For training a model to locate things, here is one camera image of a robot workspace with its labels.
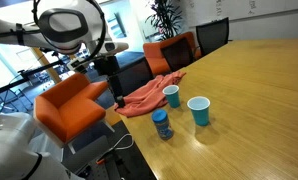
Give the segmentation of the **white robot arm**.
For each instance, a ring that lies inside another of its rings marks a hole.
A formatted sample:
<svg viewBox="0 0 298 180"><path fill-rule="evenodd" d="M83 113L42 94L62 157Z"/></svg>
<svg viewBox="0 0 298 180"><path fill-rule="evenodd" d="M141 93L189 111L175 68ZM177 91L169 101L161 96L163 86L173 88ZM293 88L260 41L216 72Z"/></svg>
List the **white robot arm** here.
<svg viewBox="0 0 298 180"><path fill-rule="evenodd" d="M61 54L74 54L85 45L90 58L113 55L128 45L112 42L105 14L96 0L66 0L57 8L39 11L33 1L33 26L0 19L0 43L40 47ZM23 112L0 114L0 180L84 180L48 152L34 152L29 142L36 121Z"/></svg>

